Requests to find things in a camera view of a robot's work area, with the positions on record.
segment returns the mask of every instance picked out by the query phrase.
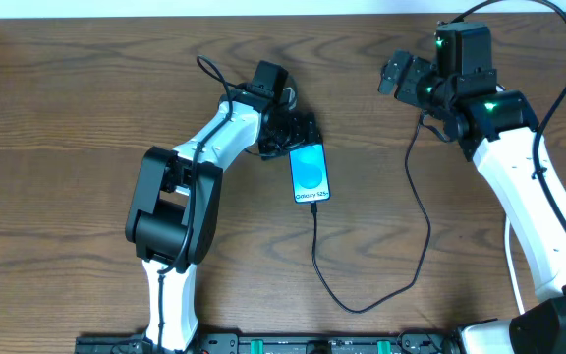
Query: blue phone screen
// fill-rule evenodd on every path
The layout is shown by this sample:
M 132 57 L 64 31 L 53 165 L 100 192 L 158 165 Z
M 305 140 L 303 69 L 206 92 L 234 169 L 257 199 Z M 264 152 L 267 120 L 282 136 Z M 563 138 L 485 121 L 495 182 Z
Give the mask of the blue phone screen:
M 322 144 L 291 151 L 290 165 L 296 203 L 326 201 L 331 198 Z

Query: robotic arm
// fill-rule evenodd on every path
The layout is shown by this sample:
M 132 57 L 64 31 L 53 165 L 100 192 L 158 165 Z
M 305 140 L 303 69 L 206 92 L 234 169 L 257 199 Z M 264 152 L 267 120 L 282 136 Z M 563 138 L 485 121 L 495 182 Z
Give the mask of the robotic arm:
M 397 50 L 379 91 L 444 124 L 510 218 L 526 254 L 539 306 L 512 321 L 472 325 L 460 333 L 466 353 L 566 353 L 566 232 L 550 206 L 533 162 L 538 119 L 518 91 L 497 91 L 491 38 L 483 23 L 441 24 L 433 62 Z M 566 219 L 566 192 L 539 145 L 546 184 Z
M 152 352 L 159 345 L 165 352 L 185 351 L 194 338 L 198 326 L 196 267 L 213 240 L 224 171 L 254 143 L 266 160 L 320 142 L 313 115 L 294 109 L 297 93 L 285 88 L 287 79 L 288 72 L 282 67 L 261 61 L 253 80 L 236 86 L 230 98 L 222 96 L 217 114 L 192 139 L 172 150 L 152 147 L 145 154 L 126 225 L 126 238 L 135 243 L 149 282 L 145 351 Z M 229 104 L 233 113 L 224 122 Z M 213 135 L 204 141 L 210 132 Z M 198 142 L 204 146 L 194 161 Z M 196 193 L 195 206 L 162 200 L 160 191 Z M 195 208 L 193 232 L 186 240 L 190 207 Z M 177 260 L 185 242 L 188 252 Z M 176 265 L 176 271 L 159 276 L 170 265 Z

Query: wood grain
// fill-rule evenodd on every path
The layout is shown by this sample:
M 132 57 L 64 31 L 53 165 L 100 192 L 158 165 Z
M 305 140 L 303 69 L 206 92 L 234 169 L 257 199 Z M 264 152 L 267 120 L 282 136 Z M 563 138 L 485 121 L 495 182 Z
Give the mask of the wood grain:
M 144 152 L 187 140 L 216 111 L 222 87 L 197 54 L 232 82 L 249 79 L 260 59 L 296 77 L 325 136 L 333 198 L 320 205 L 318 261 L 343 301 L 362 307 L 406 284 L 425 238 L 403 170 L 417 113 L 376 92 L 378 73 L 397 48 L 431 57 L 435 23 L 450 18 L 0 21 L 0 352 L 71 353 L 78 335 L 146 326 L 146 279 L 123 228 Z M 500 81 L 542 116 L 566 80 L 564 26 L 547 14 L 474 19 L 492 28 Z M 546 136 L 566 186 L 566 100 Z M 490 188 L 456 145 L 429 132 L 411 170 L 433 222 L 421 278 L 353 316 L 313 272 L 311 215 L 292 200 L 288 161 L 240 156 L 198 268 L 200 323 L 362 333 L 516 316 Z

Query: white wall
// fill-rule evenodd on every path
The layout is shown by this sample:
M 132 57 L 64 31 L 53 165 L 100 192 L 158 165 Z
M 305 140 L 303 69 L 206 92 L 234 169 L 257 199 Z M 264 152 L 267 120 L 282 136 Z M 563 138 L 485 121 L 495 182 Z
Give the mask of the white wall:
M 566 0 L 553 0 L 566 11 Z M 481 0 L 0 0 L 0 19 L 461 13 Z M 527 0 L 503 1 L 486 12 L 540 12 Z

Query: brown wood tabletop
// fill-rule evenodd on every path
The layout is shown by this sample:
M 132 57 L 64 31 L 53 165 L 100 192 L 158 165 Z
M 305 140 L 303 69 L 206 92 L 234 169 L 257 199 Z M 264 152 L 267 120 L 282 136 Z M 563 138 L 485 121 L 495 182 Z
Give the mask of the brown wood tabletop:
M 417 110 L 377 93 L 395 49 L 431 58 L 450 15 L 0 21 L 0 352 L 72 353 L 84 334 L 141 332 L 148 288 L 124 237 L 142 156 L 213 117 L 222 86 L 277 62 L 325 136 L 333 197 L 319 206 L 318 261 L 360 308 L 407 284 L 425 221 L 403 162 Z M 500 82 L 542 117 L 566 82 L 566 28 L 551 14 L 473 16 L 491 27 Z M 566 187 L 566 100 L 546 132 Z M 455 144 L 422 132 L 411 171 L 433 224 L 414 288 L 366 315 L 344 313 L 311 267 L 309 206 L 287 158 L 240 155 L 224 176 L 213 246 L 198 267 L 202 325 L 250 332 L 451 329 L 517 308 L 504 214 Z M 520 246 L 521 292 L 536 303 Z

